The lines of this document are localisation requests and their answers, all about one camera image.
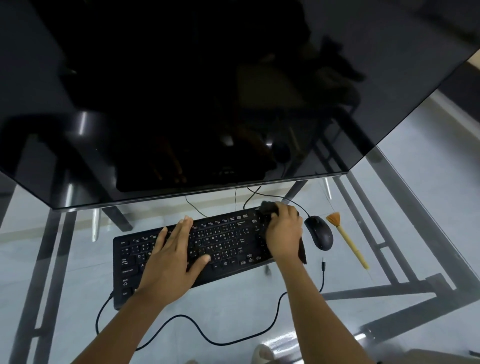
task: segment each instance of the mouse cable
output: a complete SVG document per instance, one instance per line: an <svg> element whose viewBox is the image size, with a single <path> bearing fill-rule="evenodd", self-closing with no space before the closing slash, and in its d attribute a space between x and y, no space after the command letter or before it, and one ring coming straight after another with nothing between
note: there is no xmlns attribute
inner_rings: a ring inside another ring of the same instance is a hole
<svg viewBox="0 0 480 364"><path fill-rule="evenodd" d="M253 195L256 194L258 190L260 190L260 187L261 187L261 186L258 186L258 188L257 188L257 190L256 190L255 192L253 192L250 188L247 187L250 192L253 192L253 194L252 194L252 195L248 198L248 200L245 201L245 203L243 204L243 210L245 209L245 205L247 204L247 202L249 202L250 199L253 197Z"/></svg>
<svg viewBox="0 0 480 364"><path fill-rule="evenodd" d="M207 215L202 214L199 209L197 209L194 205L192 205L192 204L190 203L190 201L187 200L187 196L185 196L185 201L187 201L190 206L192 206L195 210L197 210L200 215L202 215L202 216L204 216L204 217L206 217L206 218L208 217Z"/></svg>
<svg viewBox="0 0 480 364"><path fill-rule="evenodd" d="M307 214L308 217L310 217L310 215L308 214L307 210L305 210L302 206L300 206L299 204L297 204L295 201L290 200L289 198L282 197L282 196L275 196L275 195L273 195L273 194L260 194L260 193L257 192L258 189L257 189L257 191L252 191L249 187L247 187L247 190L249 190L250 192L253 192L253 194L259 194L259 195L261 195L261 196L278 197L278 198L286 199L287 201L290 201L291 203L296 204L296 205L297 205L298 207L300 207L303 211L305 211L305 213Z"/></svg>
<svg viewBox="0 0 480 364"><path fill-rule="evenodd" d="M322 286L320 287L320 290L318 291L319 293L322 292L322 290L324 289L324 284L325 284L325 261L322 259ZM278 311L280 310L280 302L282 301L282 298L283 296L285 296L287 294L287 292L284 292L282 293L282 295L280 296L280 298L278 299L278 303L276 305L276 313L275 313L275 318L273 319L273 322L272 324L267 327L265 330L257 333L257 334L253 334L253 335L250 335L250 336L247 336L245 338L242 338L242 339L238 339L238 340L234 340L234 341L230 341L230 342L215 342L215 341L211 341L207 336L205 336L205 334L203 333L203 331L200 329L200 327L198 326L198 324L195 322L194 319L192 319L191 317L187 316L187 315L175 315L175 316L172 316L171 318L169 318L159 329L158 331L155 333L154 336L152 336L152 338L147 341L144 345L142 346L139 346L138 348L135 349L135 351L139 351L141 349L143 349L145 346L147 346L148 344L150 344L153 339L155 339L155 337L160 333L160 331L162 331L162 329L171 321L173 320L174 318L177 318L177 317L183 317L183 318L186 318L188 320L190 320L194 325L195 327L197 328L198 332L200 332L200 335L202 335L202 337L208 341L210 344L212 345L215 345L215 346L228 346L228 345L233 345L233 344L237 344L239 342L242 342L242 341L245 341L245 340L248 340L248 339L253 339L253 338L256 338L257 336L260 336L260 335L263 335L264 333L268 332L272 327L273 325L275 325L275 322L276 322L276 319L278 318ZM102 314L102 311L103 309L105 308L105 306L107 305L107 303L109 303L109 301L113 298L113 292L110 294L110 296L108 297L107 301L103 304L102 308L100 308L100 311L98 312L98 315L96 317L96 321L95 321L95 331L96 331L96 334L98 335L100 332L98 330L98 321L100 319L100 315Z"/></svg>

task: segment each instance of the yellow brush handle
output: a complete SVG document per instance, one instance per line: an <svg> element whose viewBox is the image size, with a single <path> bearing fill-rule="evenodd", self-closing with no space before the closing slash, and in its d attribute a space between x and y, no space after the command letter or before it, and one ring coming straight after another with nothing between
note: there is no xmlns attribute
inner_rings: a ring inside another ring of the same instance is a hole
<svg viewBox="0 0 480 364"><path fill-rule="evenodd" d="M353 251L353 254L355 254L355 256L357 257L357 259L359 260L359 262L362 264L362 266L365 268L365 269L368 269L370 268L367 264L367 262L365 261L365 258L363 257L363 255L359 252L359 250L357 249L357 247L355 246L355 244L353 243L353 241L350 239L350 237L348 236L348 234L345 232L345 230L343 230L342 226L337 226L336 227L338 232L340 233L340 235L342 235L342 237L345 239L345 241L347 242L348 246L350 247L350 249Z"/></svg>

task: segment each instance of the brush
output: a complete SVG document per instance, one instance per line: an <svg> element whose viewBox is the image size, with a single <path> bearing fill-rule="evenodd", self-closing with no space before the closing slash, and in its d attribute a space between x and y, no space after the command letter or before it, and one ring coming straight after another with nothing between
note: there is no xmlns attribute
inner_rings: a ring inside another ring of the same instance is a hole
<svg viewBox="0 0 480 364"><path fill-rule="evenodd" d="M355 246L353 241L350 239L348 234L345 232L345 230L343 230L342 226L340 225L340 213L339 212L334 212L333 214L328 215L327 216L327 221L329 223L331 223L333 226L336 227L336 229L338 230L340 235L342 235L342 238L345 239L345 242L348 244L350 249L353 251L353 254L355 254L355 256L357 257L359 262L362 264L362 266L365 269L368 270L369 266L368 266L367 262L365 261L365 258L360 253L360 251L357 249L357 247Z"/></svg>

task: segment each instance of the person's right arm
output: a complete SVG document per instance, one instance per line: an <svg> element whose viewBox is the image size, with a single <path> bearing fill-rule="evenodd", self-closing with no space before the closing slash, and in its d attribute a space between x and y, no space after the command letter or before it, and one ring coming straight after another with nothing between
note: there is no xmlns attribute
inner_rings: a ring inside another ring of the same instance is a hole
<svg viewBox="0 0 480 364"><path fill-rule="evenodd" d="M298 258L303 219L282 203L272 214L266 240L287 287L293 324L306 364L372 364L362 346L328 307Z"/></svg>

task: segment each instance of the person's left arm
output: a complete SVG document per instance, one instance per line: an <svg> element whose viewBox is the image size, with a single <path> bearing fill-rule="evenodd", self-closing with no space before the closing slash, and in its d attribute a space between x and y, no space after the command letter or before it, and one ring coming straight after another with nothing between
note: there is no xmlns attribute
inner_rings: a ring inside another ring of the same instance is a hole
<svg viewBox="0 0 480 364"><path fill-rule="evenodd" d="M188 291L211 259L209 255L201 256L187 272L188 236L192 224L192 218L185 216L165 244L167 228L163 228L138 289L73 364L130 362L158 314Z"/></svg>

